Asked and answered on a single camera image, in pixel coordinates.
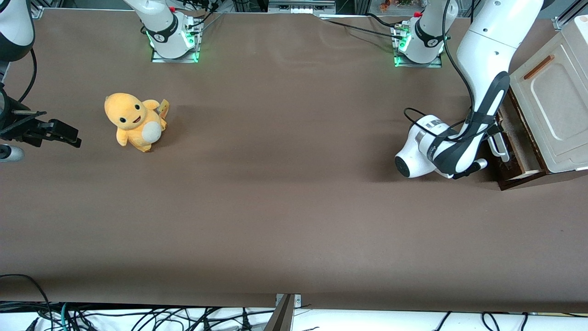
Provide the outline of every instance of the black strap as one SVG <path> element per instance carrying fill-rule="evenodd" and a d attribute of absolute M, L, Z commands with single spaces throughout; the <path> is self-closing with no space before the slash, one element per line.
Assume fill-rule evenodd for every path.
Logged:
<path fill-rule="evenodd" d="M 428 34 L 427 32 L 423 31 L 423 29 L 421 29 L 421 27 L 420 27 L 420 19 L 418 21 L 416 21 L 415 31 L 416 31 L 416 35 L 419 36 L 419 39 L 421 39 L 423 41 L 426 48 L 433 48 L 433 47 L 437 46 L 440 42 L 443 41 L 443 35 L 440 35 L 438 37 L 433 37 L 430 34 Z"/>
<path fill-rule="evenodd" d="M 168 41 L 169 36 L 173 35 L 176 30 L 178 29 L 178 17 L 173 15 L 173 22 L 172 24 L 161 30 L 161 31 L 151 31 L 147 29 L 147 33 L 153 38 L 156 42 L 164 43 Z"/>
<path fill-rule="evenodd" d="M 469 123 L 478 123 L 478 124 L 488 124 L 494 120 L 494 116 L 490 116 L 484 114 L 482 112 L 473 112 L 471 111 L 466 118 L 466 124 Z"/>

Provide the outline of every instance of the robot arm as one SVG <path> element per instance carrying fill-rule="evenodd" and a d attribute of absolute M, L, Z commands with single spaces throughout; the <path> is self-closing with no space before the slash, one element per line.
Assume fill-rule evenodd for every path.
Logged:
<path fill-rule="evenodd" d="M 175 59 L 194 47 L 186 36 L 196 33 L 199 24 L 181 12 L 172 12 L 165 1 L 123 0 L 143 22 L 155 51 L 164 58 Z"/>
<path fill-rule="evenodd" d="M 0 0 L 0 61 L 23 58 L 35 42 L 28 0 Z"/>
<path fill-rule="evenodd" d="M 35 28 L 29 0 L 0 0 L 0 61 L 17 61 L 32 50 Z M 0 82 L 0 138 L 16 140 L 40 147 L 43 140 L 57 140 L 80 147 L 78 130 L 59 121 L 43 122 L 34 111 L 4 91 Z M 16 146 L 0 145 L 0 162 L 18 161 L 24 152 Z"/>
<path fill-rule="evenodd" d="M 543 0 L 485 3 L 457 50 L 457 66 L 472 90 L 472 110 L 459 133 L 434 115 L 416 121 L 396 155 L 400 173 L 413 178 L 437 171 L 457 178 L 486 166 L 485 160 L 475 161 L 477 151 L 509 88 L 510 60 L 542 4 Z"/>

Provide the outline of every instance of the black cable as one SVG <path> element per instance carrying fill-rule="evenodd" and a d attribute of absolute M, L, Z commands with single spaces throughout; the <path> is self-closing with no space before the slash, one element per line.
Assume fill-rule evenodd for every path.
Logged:
<path fill-rule="evenodd" d="M 472 12 L 470 13 L 470 24 L 474 23 L 474 9 L 476 9 L 476 0 L 472 0 L 472 6 L 470 7 Z"/>
<path fill-rule="evenodd" d="M 69 315 L 69 312 L 66 312 L 65 313 L 65 319 L 68 321 L 68 326 L 71 325 L 71 328 L 74 331 L 80 331 L 79 325 L 78 325 L 78 323 L 76 322 L 76 319 L 75 319 L 75 315 L 74 315 L 74 318 L 72 319 L 72 317 Z"/>
<path fill-rule="evenodd" d="M 36 58 L 35 58 L 35 53 L 33 52 L 33 49 L 31 48 L 31 55 L 33 56 L 33 62 L 35 64 L 35 72 L 33 74 L 33 79 L 31 81 L 31 84 L 28 88 L 28 90 L 30 90 L 30 87 L 32 86 L 32 83 L 35 81 L 35 76 L 36 76 Z M 26 278 L 28 279 L 31 283 L 33 283 L 33 285 L 35 285 L 35 287 L 37 288 L 37 290 L 39 290 L 39 293 L 43 296 L 43 300 L 45 301 L 45 305 L 47 306 L 47 310 L 49 311 L 49 315 L 51 316 L 51 307 L 49 305 L 49 299 L 47 299 L 47 294 L 45 294 L 45 291 L 43 291 L 43 289 L 41 288 L 41 286 L 39 285 L 39 283 L 37 283 L 31 276 L 25 275 L 25 274 L 20 274 L 20 273 L 7 273 L 7 274 L 0 274 L 0 278 L 4 278 L 4 277 L 22 277 L 22 278 Z M 53 319 L 51 319 L 51 331 L 54 331 L 54 321 Z"/>
<path fill-rule="evenodd" d="M 170 318 L 171 318 L 173 315 L 175 315 L 175 314 L 177 314 L 177 313 L 181 312 L 182 310 L 183 310 L 183 308 L 180 308 L 180 309 L 176 310 L 175 312 L 173 312 L 173 313 L 169 314 L 169 315 L 168 315 L 168 317 L 166 317 L 166 318 L 164 318 L 164 319 L 162 319 L 162 320 L 159 320 L 159 321 L 155 321 L 155 324 L 153 324 L 153 331 L 155 331 L 155 329 L 157 329 L 157 328 L 158 328 L 158 327 L 159 327 L 161 324 L 163 324 L 165 321 L 167 321 L 167 320 L 170 320 Z"/>
<path fill-rule="evenodd" d="M 585 316 L 585 315 L 577 315 L 577 314 L 572 314 L 572 313 L 562 313 L 562 314 L 568 315 L 568 316 L 574 316 L 574 317 L 588 317 L 588 316 Z"/>
<path fill-rule="evenodd" d="M 490 316 L 490 318 L 494 322 L 494 326 L 496 326 L 496 330 L 491 329 L 490 326 L 488 326 L 488 324 L 486 324 L 486 315 Z M 488 329 L 488 331 L 500 331 L 500 328 L 498 327 L 498 322 L 494 318 L 494 315 L 492 315 L 491 313 L 482 313 L 482 323 Z"/>
<path fill-rule="evenodd" d="M 527 320 L 529 319 L 528 313 L 523 313 L 523 315 L 524 315 L 524 319 L 523 319 L 523 324 L 520 325 L 520 331 L 524 331 L 524 326 L 527 325 Z"/>
<path fill-rule="evenodd" d="M 26 88 L 26 90 L 22 94 L 22 96 L 18 99 L 18 102 L 22 102 L 26 98 L 26 96 L 31 91 L 31 88 L 33 88 L 33 84 L 35 83 L 37 64 L 36 64 L 35 51 L 32 48 L 31 48 L 31 57 L 33 58 L 33 76 L 31 77 L 31 81 L 29 82 L 29 86 Z"/>
<path fill-rule="evenodd" d="M 400 23 L 402 23 L 402 21 L 399 21 L 399 22 L 396 22 L 396 23 L 386 23 L 383 20 L 381 20 L 378 16 L 376 16 L 376 15 L 370 13 L 370 12 L 367 13 L 366 16 L 373 17 L 378 23 L 382 24 L 385 27 L 389 27 L 389 28 L 393 28 L 394 27 L 394 24 L 400 24 Z"/>
<path fill-rule="evenodd" d="M 470 102 L 472 103 L 472 109 L 473 109 L 473 107 L 474 107 L 474 94 L 472 92 L 472 88 L 471 88 L 470 84 L 467 82 L 467 79 L 463 75 L 462 71 L 455 64 L 455 61 L 453 60 L 453 56 L 451 55 L 451 52 L 449 51 L 449 46 L 447 44 L 447 33 L 445 32 L 446 31 L 445 30 L 445 21 L 446 21 L 446 17 L 447 17 L 447 9 L 449 8 L 450 3 L 451 3 L 451 1 L 447 1 L 447 3 L 445 4 L 445 9 L 443 10 L 443 19 L 441 20 L 443 42 L 444 42 L 443 46 L 445 47 L 445 53 L 447 54 L 447 58 L 449 59 L 449 62 L 451 62 L 451 65 L 454 67 L 455 71 L 457 71 L 457 74 L 462 79 L 463 83 L 466 84 L 467 93 L 470 95 Z"/>
<path fill-rule="evenodd" d="M 134 331 L 134 330 L 135 330 L 135 328 L 137 327 L 137 325 L 139 325 L 139 323 L 140 323 L 140 322 L 141 322 L 141 321 L 142 321 L 144 318 L 146 318 L 148 314 L 152 314 L 152 313 L 154 313 L 154 312 L 155 312 L 155 309 L 151 309 L 151 311 L 150 311 L 149 313 L 147 313 L 147 314 L 144 314 L 144 315 L 143 315 L 143 317 L 141 317 L 141 318 L 140 318 L 140 319 L 139 319 L 139 320 L 138 320 L 138 321 L 135 323 L 135 325 L 133 325 L 133 327 L 131 328 L 131 331 Z"/>
<path fill-rule="evenodd" d="M 445 316 L 443 316 L 443 318 L 441 319 L 441 322 L 439 322 L 438 327 L 435 330 L 433 330 L 433 331 L 439 331 L 439 330 L 441 330 L 441 328 L 443 327 L 443 324 L 445 323 L 445 320 L 447 319 L 447 317 L 449 317 L 450 314 L 451 314 L 451 310 L 448 311 L 445 314 Z"/>
<path fill-rule="evenodd" d="M 432 133 L 432 132 L 431 132 L 429 129 L 427 129 L 427 128 L 425 128 L 424 126 L 420 125 L 420 124 L 419 124 L 419 123 L 417 123 L 415 120 L 413 120 L 413 119 L 412 119 L 410 116 L 408 116 L 408 114 L 406 113 L 406 111 L 407 111 L 407 110 L 412 110 L 412 111 L 414 111 L 414 112 L 418 112 L 419 114 L 421 114 L 421 115 L 423 115 L 423 116 L 427 116 L 425 113 L 423 113 L 423 112 L 421 112 L 421 111 L 419 111 L 419 110 L 417 110 L 417 109 L 414 109 L 414 108 L 412 108 L 412 107 L 406 107 L 406 108 L 404 109 L 404 111 L 403 111 L 403 113 L 404 113 L 405 117 L 406 117 L 406 118 L 407 118 L 407 119 L 408 119 L 408 120 L 409 120 L 409 121 L 410 121 L 412 124 L 416 125 L 416 126 L 417 126 L 417 127 L 419 127 L 421 130 L 423 130 L 423 131 L 427 132 L 428 134 L 430 134 L 430 135 L 434 136 L 435 138 L 441 138 L 441 136 L 440 136 L 440 135 L 437 135 L 437 134 L 434 134 L 434 133 Z M 453 127 L 455 127 L 455 126 L 457 126 L 457 125 L 459 125 L 459 124 L 461 124 L 461 123 L 463 123 L 463 122 L 465 122 L 465 120 L 461 120 L 461 121 L 459 121 L 459 122 L 457 122 L 457 123 L 454 123 L 454 124 L 452 124 L 452 125 L 451 125 L 449 128 L 447 128 L 447 129 L 451 129 L 451 128 L 453 128 Z M 474 139 L 474 138 L 475 138 L 475 137 L 477 137 L 478 135 L 481 135 L 481 134 L 484 134 L 484 133 L 488 132 L 488 130 L 489 130 L 489 129 L 490 129 L 490 126 L 488 126 L 486 129 L 484 129 L 484 130 L 482 130 L 482 131 L 480 131 L 480 132 L 478 132 L 478 133 L 476 133 L 476 134 L 469 135 L 469 136 L 467 136 L 466 138 L 461 138 L 461 139 L 455 138 L 455 139 L 452 139 L 452 138 L 447 138 L 447 137 L 445 137 L 445 138 L 444 138 L 444 140 L 446 140 L 446 141 L 451 141 L 451 142 L 454 142 L 454 143 L 462 143 L 462 142 L 464 142 L 464 141 L 468 141 L 468 140 Z"/>
<path fill-rule="evenodd" d="M 335 22 L 335 21 L 329 21 L 328 19 L 326 19 L 325 21 L 327 21 L 329 23 L 336 24 L 336 25 L 341 25 L 342 27 L 348 27 L 348 28 L 352 28 L 352 29 L 356 29 L 356 30 L 360 30 L 360 31 L 369 32 L 371 34 L 383 35 L 385 37 L 390 37 L 390 38 L 394 38 L 394 39 L 402 39 L 401 36 L 397 36 L 397 35 L 384 34 L 382 32 L 377 32 L 377 31 L 372 31 L 372 30 L 368 30 L 368 29 L 364 29 L 364 28 L 354 27 L 353 25 L 349 25 L 349 24 L 345 24 L 345 23 L 339 23 L 339 22 Z"/>

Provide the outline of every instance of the cable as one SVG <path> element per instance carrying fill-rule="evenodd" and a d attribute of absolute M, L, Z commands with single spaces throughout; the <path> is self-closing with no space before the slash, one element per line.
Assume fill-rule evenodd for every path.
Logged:
<path fill-rule="evenodd" d="M 488 326 L 488 324 L 486 324 L 486 315 L 490 316 L 490 318 L 494 322 L 494 326 L 496 326 L 496 330 L 491 329 L 490 326 Z M 482 313 L 482 323 L 488 329 L 488 331 L 500 331 L 500 328 L 498 327 L 498 322 L 494 318 L 494 315 L 492 315 L 491 313 Z"/>
<path fill-rule="evenodd" d="M 168 320 L 168 321 L 171 321 L 171 320 L 170 320 L 170 318 L 171 318 L 173 315 L 175 315 L 175 314 L 177 314 L 177 313 L 181 312 L 182 310 L 183 310 L 183 308 L 180 308 L 180 309 L 176 310 L 175 312 L 173 312 L 173 313 L 169 314 L 169 315 L 168 315 L 168 317 L 166 317 L 166 318 L 164 318 L 164 319 L 162 319 L 162 320 L 159 320 L 159 321 L 155 321 L 155 324 L 153 324 L 153 331 L 155 331 L 155 329 L 157 329 L 157 328 L 158 328 L 158 327 L 159 327 L 161 324 L 163 324 L 165 321 L 167 321 L 167 320 Z"/>
<path fill-rule="evenodd" d="M 221 18 L 221 16 L 223 14 L 224 13 L 220 13 L 217 17 L 215 17 L 215 19 L 212 20 L 212 22 L 206 24 L 206 26 L 202 28 L 202 32 L 204 32 L 204 30 L 208 29 L 209 26 L 213 25 L 216 22 L 217 19 Z"/>
<path fill-rule="evenodd" d="M 528 313 L 523 313 L 523 315 L 524 315 L 524 319 L 523 319 L 523 324 L 520 325 L 520 331 L 524 331 L 524 326 L 527 325 L 527 320 L 529 319 Z"/>
<path fill-rule="evenodd" d="M 446 21 L 446 17 L 447 17 L 447 9 L 449 8 L 450 3 L 451 3 L 451 1 L 447 1 L 447 3 L 445 4 L 445 9 L 443 10 L 443 19 L 441 20 L 443 42 L 444 42 L 443 46 L 445 47 L 445 53 L 447 53 L 447 58 L 449 59 L 449 62 L 451 62 L 451 65 L 454 67 L 455 71 L 457 71 L 457 74 L 462 79 L 463 83 L 466 84 L 467 93 L 470 95 L 470 102 L 472 103 L 472 109 L 473 109 L 473 107 L 474 107 L 474 94 L 472 92 L 472 88 L 471 88 L 470 84 L 467 82 L 467 79 L 463 75 L 462 71 L 455 64 L 455 61 L 453 60 L 453 56 L 451 55 L 451 52 L 449 51 L 449 46 L 447 44 L 447 33 L 445 32 L 446 31 L 445 30 L 445 21 Z"/>
<path fill-rule="evenodd" d="M 384 34 L 382 32 L 377 32 L 377 31 L 372 31 L 372 30 L 368 30 L 368 29 L 364 29 L 364 28 L 354 27 L 353 25 L 349 25 L 349 24 L 345 24 L 345 23 L 339 23 L 339 22 L 335 22 L 335 21 L 329 21 L 328 19 L 326 19 L 325 21 L 327 21 L 329 23 L 336 24 L 336 25 L 341 25 L 342 27 L 348 27 L 348 28 L 352 28 L 352 29 L 356 29 L 356 30 L 360 30 L 360 31 L 369 32 L 371 34 L 383 35 L 385 37 L 394 38 L 394 39 L 402 39 L 401 36 L 397 36 L 397 35 Z"/>
<path fill-rule="evenodd" d="M 585 316 L 585 315 L 577 315 L 577 314 L 572 314 L 572 313 L 562 313 L 562 314 L 568 315 L 568 316 L 574 316 L 574 317 L 588 317 L 588 316 Z"/>
<path fill-rule="evenodd" d="M 35 60 L 35 53 L 33 53 L 33 49 L 31 48 L 31 55 L 33 56 L 33 61 L 35 63 L 35 68 L 36 68 L 36 60 Z M 33 74 L 33 80 L 34 81 L 34 77 L 36 76 L 36 69 L 35 69 L 35 73 Z M 7 273 L 7 274 L 0 274 L 0 278 L 4 278 L 4 277 L 22 277 L 22 278 L 26 278 L 28 279 L 31 283 L 33 283 L 33 285 L 35 285 L 35 287 L 37 288 L 37 290 L 39 290 L 39 293 L 43 296 L 43 300 L 45 301 L 45 304 L 47 306 L 47 310 L 49 312 L 49 315 L 51 315 L 51 307 L 49 305 L 49 299 L 47 299 L 47 294 L 45 294 L 45 291 L 43 291 L 43 289 L 41 288 L 41 286 L 39 285 L 39 283 L 37 283 L 31 276 L 25 275 L 25 274 L 20 274 L 20 273 Z M 53 318 L 51 319 L 51 331 L 54 331 L 54 321 Z"/>
<path fill-rule="evenodd" d="M 67 303 L 64 303 L 63 307 L 61 307 L 61 329 L 63 331 L 69 331 L 68 327 L 65 325 L 65 305 Z"/>
<path fill-rule="evenodd" d="M 32 48 L 31 48 L 31 57 L 33 58 L 33 76 L 31 77 L 31 81 L 29 82 L 29 86 L 26 88 L 26 90 L 22 94 L 22 96 L 18 99 L 18 102 L 24 101 L 24 99 L 29 94 L 29 92 L 31 92 L 31 88 L 33 88 L 33 84 L 35 83 L 37 64 L 36 64 L 35 51 Z"/>
<path fill-rule="evenodd" d="M 399 21 L 399 22 L 396 22 L 396 23 L 386 23 L 383 20 L 381 20 L 378 16 L 376 16 L 376 15 L 370 13 L 370 12 L 367 13 L 366 16 L 373 17 L 376 21 L 378 21 L 378 23 L 382 24 L 385 27 L 389 27 L 389 28 L 393 28 L 394 27 L 394 24 L 400 24 L 400 23 L 402 23 L 402 21 Z"/>
<path fill-rule="evenodd" d="M 408 114 L 406 113 L 406 111 L 407 111 L 407 110 L 412 110 L 412 111 L 414 111 L 414 112 L 417 112 L 417 113 L 419 113 L 419 114 L 421 114 L 421 115 L 423 115 L 423 116 L 427 116 L 425 113 L 423 113 L 423 112 L 422 112 L 422 111 L 420 111 L 420 110 L 414 109 L 414 108 L 412 108 L 412 107 L 406 107 L 406 108 L 404 109 L 404 111 L 403 111 L 403 113 L 404 113 L 405 117 L 406 117 L 406 118 L 407 118 L 407 119 L 408 119 L 408 120 L 409 120 L 409 121 L 410 121 L 412 124 L 416 125 L 416 126 L 417 126 L 417 127 L 419 127 L 421 130 L 423 130 L 423 131 L 427 132 L 428 134 L 430 134 L 430 135 L 434 136 L 435 138 L 441 138 L 441 136 L 440 136 L 440 135 L 437 135 L 437 134 L 434 134 L 434 133 L 432 133 L 432 132 L 431 132 L 429 129 L 427 129 L 427 128 L 425 128 L 424 126 L 420 125 L 420 124 L 419 124 L 419 123 L 417 123 L 415 120 L 413 120 L 413 119 L 412 119 L 410 116 L 408 116 Z M 459 125 L 459 124 L 461 124 L 461 123 L 463 123 L 463 122 L 465 122 L 465 120 L 461 120 L 461 121 L 459 121 L 459 122 L 457 122 L 457 123 L 454 123 L 454 124 L 452 124 L 452 125 L 451 125 L 449 128 L 447 128 L 447 129 L 451 129 L 451 128 L 453 128 L 453 127 L 455 127 L 455 126 L 457 126 L 457 125 Z M 474 139 L 474 138 L 475 138 L 475 137 L 477 137 L 478 135 L 481 135 L 481 134 L 484 134 L 484 133 L 488 132 L 488 130 L 489 130 L 489 129 L 490 129 L 490 125 L 489 125 L 487 128 L 485 128 L 484 130 L 482 130 L 482 131 L 480 131 L 480 132 L 478 132 L 478 133 L 476 133 L 476 134 L 469 135 L 469 136 L 467 136 L 466 138 L 461 138 L 461 139 L 458 139 L 458 138 L 447 138 L 447 137 L 445 136 L 443 139 L 444 139 L 444 140 L 446 140 L 446 141 L 451 141 L 451 142 L 453 142 L 453 143 L 463 143 L 463 142 L 465 142 L 465 141 L 468 141 L 468 140 Z"/>
<path fill-rule="evenodd" d="M 445 316 L 443 316 L 443 318 L 441 319 L 441 322 L 439 322 L 438 327 L 435 330 L 433 330 L 433 331 L 439 331 L 439 330 L 441 330 L 441 328 L 443 327 L 443 324 L 445 323 L 445 320 L 447 319 L 447 317 L 449 317 L 450 314 L 451 314 L 451 310 L 448 311 L 445 314 Z"/>

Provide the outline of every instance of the charmander plush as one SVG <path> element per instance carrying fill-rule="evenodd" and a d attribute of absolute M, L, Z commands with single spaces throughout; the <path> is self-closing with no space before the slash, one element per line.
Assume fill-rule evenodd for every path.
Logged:
<path fill-rule="evenodd" d="M 104 110 L 108 119 L 118 127 L 116 140 L 121 146 L 129 142 L 139 151 L 148 152 L 151 144 L 159 140 L 168 124 L 169 103 L 164 99 L 139 101 L 127 93 L 114 93 L 106 98 Z"/>

